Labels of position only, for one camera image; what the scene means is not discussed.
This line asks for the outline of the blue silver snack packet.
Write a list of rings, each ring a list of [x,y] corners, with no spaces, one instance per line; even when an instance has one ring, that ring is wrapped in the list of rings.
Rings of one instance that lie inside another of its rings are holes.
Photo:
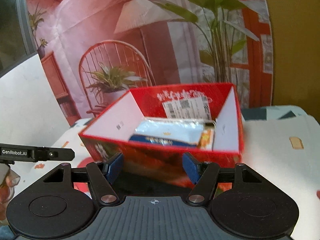
[[[129,141],[211,150],[215,126],[214,120],[148,117],[136,127]]]

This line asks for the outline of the printed living room backdrop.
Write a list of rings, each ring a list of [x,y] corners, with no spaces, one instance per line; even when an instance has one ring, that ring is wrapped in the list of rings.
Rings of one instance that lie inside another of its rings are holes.
[[[69,124],[135,87],[231,82],[241,108],[271,104],[266,0],[27,0],[27,8]]]

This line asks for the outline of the red strawberry cardboard box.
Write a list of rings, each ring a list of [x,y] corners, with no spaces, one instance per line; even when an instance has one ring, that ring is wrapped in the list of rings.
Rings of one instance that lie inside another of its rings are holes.
[[[133,88],[80,132],[94,160],[124,155],[124,170],[192,187],[182,156],[233,167],[244,148],[236,88],[193,83]]]

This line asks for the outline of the dark window frame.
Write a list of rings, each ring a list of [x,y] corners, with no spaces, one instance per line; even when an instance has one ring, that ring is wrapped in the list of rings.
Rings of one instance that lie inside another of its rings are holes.
[[[26,0],[1,0],[1,76],[36,54]]]

